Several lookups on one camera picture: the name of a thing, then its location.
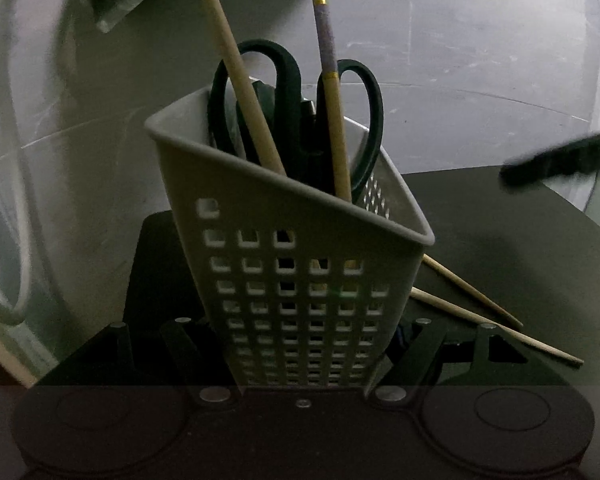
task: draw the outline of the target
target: silver rivet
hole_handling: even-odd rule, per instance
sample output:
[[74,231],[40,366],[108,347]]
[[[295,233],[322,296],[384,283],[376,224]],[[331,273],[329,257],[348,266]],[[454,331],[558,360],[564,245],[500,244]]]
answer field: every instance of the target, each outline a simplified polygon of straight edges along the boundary
[[200,399],[206,402],[225,402],[231,399],[231,392],[224,386],[208,386],[200,390]]
[[407,396],[407,392],[400,386],[379,386],[376,388],[376,397],[383,402],[398,402]]

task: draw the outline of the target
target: perforated basket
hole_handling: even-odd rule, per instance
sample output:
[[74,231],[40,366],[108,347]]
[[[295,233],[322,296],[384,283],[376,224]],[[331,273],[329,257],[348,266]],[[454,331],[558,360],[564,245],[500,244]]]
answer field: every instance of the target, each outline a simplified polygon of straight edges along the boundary
[[[434,241],[418,204],[384,150],[356,205],[220,152],[207,99],[190,94],[146,126],[237,383],[366,384]],[[365,135],[347,120],[348,146]]]

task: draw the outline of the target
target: dark table surface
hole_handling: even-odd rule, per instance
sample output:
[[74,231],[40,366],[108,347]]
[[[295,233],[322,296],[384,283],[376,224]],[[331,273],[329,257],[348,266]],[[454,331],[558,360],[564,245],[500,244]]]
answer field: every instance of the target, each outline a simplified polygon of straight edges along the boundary
[[[582,470],[600,478],[600,227],[545,186],[503,190],[498,168],[404,179],[436,235],[427,253],[516,316],[526,334],[584,359],[577,369],[542,357],[594,409]],[[499,320],[427,266],[415,286]],[[465,323],[410,300],[404,318],[423,316]]]

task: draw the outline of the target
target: purple grip on chopstick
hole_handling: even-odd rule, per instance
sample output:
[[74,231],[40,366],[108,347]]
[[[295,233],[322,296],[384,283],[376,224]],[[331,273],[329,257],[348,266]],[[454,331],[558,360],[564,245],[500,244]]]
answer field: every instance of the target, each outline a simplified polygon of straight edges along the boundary
[[329,7],[326,4],[315,4],[314,14],[315,27],[318,32],[318,46],[320,47],[322,73],[338,73],[338,61],[336,60],[335,42],[329,19]]

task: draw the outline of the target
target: scratched wall surface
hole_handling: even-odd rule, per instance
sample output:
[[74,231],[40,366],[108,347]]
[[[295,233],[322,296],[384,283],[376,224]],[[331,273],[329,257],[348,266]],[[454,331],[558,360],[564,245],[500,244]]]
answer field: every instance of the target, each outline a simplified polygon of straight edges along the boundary
[[[222,0],[238,40],[286,46],[315,92],[310,0]],[[330,0],[339,57],[381,83],[384,146],[403,172],[499,164],[586,133],[599,0]],[[11,86],[30,172],[40,275],[80,338],[118,319],[142,220],[168,208],[142,130],[218,62],[198,0],[145,0],[102,34],[77,0],[18,0]],[[249,57],[251,73],[274,82]],[[345,79],[346,113],[366,99]],[[0,193],[11,211],[0,145]],[[1,251],[14,258],[13,248]]]

